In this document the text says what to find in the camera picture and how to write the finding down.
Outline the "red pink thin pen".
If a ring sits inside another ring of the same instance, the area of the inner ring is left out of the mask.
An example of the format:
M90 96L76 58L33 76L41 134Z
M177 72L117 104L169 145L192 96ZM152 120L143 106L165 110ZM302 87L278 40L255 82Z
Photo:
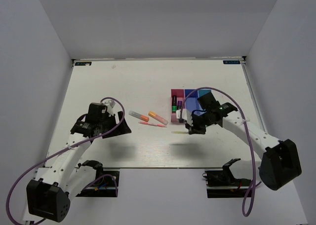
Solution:
M166 128L167 127L164 124L154 124L154 123L149 123L149 122L145 122L145 121L139 121L139 124L148 125L148 126L154 126L154 127L160 127L160 128Z

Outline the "orange capped highlighter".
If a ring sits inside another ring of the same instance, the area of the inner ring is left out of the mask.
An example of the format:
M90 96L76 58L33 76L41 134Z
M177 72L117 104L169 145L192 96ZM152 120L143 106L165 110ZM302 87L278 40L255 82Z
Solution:
M137 118L141 121L144 121L144 122L148 122L149 121L149 118L145 115L142 115L140 113L137 113L137 112L134 112L134 111L129 111L128 113L130 116L134 117L134 118Z

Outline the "yellow thin pen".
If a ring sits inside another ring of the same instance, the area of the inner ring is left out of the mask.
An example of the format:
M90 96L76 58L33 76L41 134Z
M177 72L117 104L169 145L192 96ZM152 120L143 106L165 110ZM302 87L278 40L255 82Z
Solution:
M189 134L186 131L171 131L172 134Z

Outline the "purple black highlighter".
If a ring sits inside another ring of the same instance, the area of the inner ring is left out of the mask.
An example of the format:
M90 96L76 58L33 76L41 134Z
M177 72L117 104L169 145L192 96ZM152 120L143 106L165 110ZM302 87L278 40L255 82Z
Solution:
M181 108L182 108L182 106L183 106L183 101L181 101L181 100L179 100L179 101L177 101L177 110L180 110Z

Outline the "yellow capped pink highlighter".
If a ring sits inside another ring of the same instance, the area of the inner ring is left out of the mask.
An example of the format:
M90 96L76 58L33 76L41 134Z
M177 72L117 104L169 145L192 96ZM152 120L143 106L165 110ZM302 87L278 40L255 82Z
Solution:
M155 113L153 111L149 111L148 115L150 117L152 117L153 119L159 121L163 125L167 125L168 124L168 121L166 119L164 119L163 117L161 117L160 115L158 115L157 113Z

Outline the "green black highlighter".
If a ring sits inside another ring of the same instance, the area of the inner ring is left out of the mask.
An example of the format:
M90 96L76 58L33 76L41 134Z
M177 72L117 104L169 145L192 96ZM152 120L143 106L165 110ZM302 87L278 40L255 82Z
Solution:
M177 111L177 96L173 95L172 96L172 103L171 103L171 112L176 113Z

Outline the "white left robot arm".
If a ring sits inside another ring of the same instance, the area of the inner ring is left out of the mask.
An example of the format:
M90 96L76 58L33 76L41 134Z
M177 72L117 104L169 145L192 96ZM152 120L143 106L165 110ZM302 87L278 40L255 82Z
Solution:
M65 219L77 194L86 186L103 182L100 162L79 164L79 160L95 139L131 133L124 119L125 111L114 113L117 102L107 97L99 103L91 103L88 112L80 116L71 128L69 138L55 156L54 163L38 180L28 183L26 193L31 215L59 223Z

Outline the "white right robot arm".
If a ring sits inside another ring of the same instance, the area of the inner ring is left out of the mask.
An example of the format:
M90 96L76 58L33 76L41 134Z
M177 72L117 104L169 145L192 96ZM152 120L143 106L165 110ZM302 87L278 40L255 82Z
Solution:
M245 142L261 160L260 165L252 162L251 174L271 190L278 190L302 174L296 144L269 135L255 124L247 121L237 104L220 104L211 92L198 98L199 114L181 109L177 118L185 122L190 135L206 133L211 125L218 125L235 134Z

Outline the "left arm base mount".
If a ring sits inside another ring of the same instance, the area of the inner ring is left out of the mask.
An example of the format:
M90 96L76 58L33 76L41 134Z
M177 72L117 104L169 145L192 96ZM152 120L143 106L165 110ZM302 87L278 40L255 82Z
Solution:
M97 176L105 175L103 178L95 182L93 185L82 190L77 197L96 197L96 198L110 198L117 197L119 191L119 170L103 170Z

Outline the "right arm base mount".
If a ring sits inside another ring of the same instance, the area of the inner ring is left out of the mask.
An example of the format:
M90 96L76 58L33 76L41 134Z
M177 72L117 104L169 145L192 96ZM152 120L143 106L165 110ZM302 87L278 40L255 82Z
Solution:
M221 168L206 169L202 177L208 198L242 198L251 184L252 162L234 158Z

